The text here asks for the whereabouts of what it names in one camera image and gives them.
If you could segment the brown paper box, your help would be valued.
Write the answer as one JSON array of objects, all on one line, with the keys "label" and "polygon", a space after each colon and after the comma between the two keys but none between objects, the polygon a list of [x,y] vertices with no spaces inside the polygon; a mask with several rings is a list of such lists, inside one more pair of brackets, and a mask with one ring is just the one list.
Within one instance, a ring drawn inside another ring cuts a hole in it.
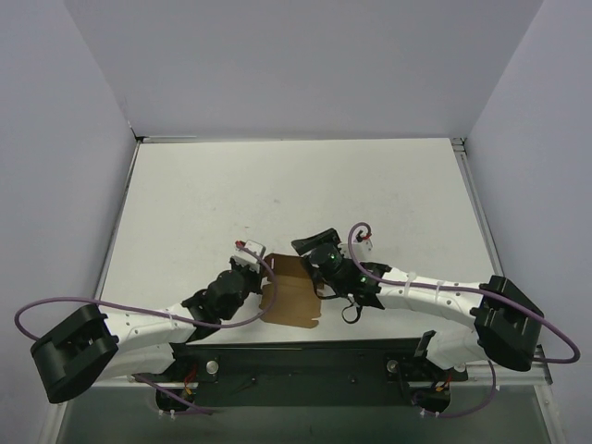
[{"label": "brown paper box", "polygon": [[298,256],[271,253],[265,257],[277,280],[277,297],[261,316],[267,324],[312,329],[319,325],[321,300]]}]

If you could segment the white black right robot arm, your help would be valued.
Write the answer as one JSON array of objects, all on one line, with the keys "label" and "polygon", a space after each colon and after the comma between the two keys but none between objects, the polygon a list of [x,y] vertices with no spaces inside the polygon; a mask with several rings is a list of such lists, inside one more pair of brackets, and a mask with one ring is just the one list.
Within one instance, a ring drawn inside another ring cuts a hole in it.
[{"label": "white black right robot arm", "polygon": [[457,331],[426,332],[418,355],[442,370],[489,359],[526,372],[535,360],[542,312],[509,279],[460,283],[419,277],[414,272],[362,261],[371,250],[372,229],[361,222],[347,240],[329,228],[293,240],[292,248],[315,287],[330,288],[334,298],[365,307],[407,310],[461,325]]}]

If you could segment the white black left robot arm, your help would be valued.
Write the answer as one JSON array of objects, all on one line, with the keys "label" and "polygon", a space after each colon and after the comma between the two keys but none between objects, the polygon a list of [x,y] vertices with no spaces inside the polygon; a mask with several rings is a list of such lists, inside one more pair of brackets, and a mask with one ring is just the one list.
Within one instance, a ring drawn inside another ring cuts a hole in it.
[{"label": "white black left robot arm", "polygon": [[133,374],[162,374],[179,380],[189,356],[176,344],[205,339],[223,329],[246,298],[261,290],[257,262],[238,257],[205,289],[163,310],[110,314],[90,303],[75,310],[31,346],[48,400],[69,401],[97,380]]}]

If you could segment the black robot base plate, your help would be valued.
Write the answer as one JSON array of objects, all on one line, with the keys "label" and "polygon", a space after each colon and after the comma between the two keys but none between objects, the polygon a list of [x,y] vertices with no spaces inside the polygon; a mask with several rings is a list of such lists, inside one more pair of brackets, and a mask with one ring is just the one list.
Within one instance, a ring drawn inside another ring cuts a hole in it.
[{"label": "black robot base plate", "polygon": [[415,339],[176,345],[174,362],[153,377],[190,389],[198,405],[224,407],[409,406],[423,391],[446,401],[438,383],[464,382],[421,356]]}]

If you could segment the aluminium table edge rail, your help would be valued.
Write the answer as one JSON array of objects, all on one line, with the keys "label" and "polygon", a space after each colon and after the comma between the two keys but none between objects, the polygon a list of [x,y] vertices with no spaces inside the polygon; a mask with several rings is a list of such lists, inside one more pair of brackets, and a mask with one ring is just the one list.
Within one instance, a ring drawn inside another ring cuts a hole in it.
[{"label": "aluminium table edge rail", "polygon": [[[450,142],[493,267],[493,276],[484,284],[485,289],[542,317],[543,312],[534,302],[504,276],[498,250],[468,165],[465,139],[452,138]],[[548,369],[544,363],[545,355],[539,344],[542,329],[540,322],[524,314],[523,311],[489,297],[486,298],[485,307],[478,311],[477,331],[486,335],[486,350],[494,352],[490,360],[512,371],[526,373],[539,366],[544,370]]]}]

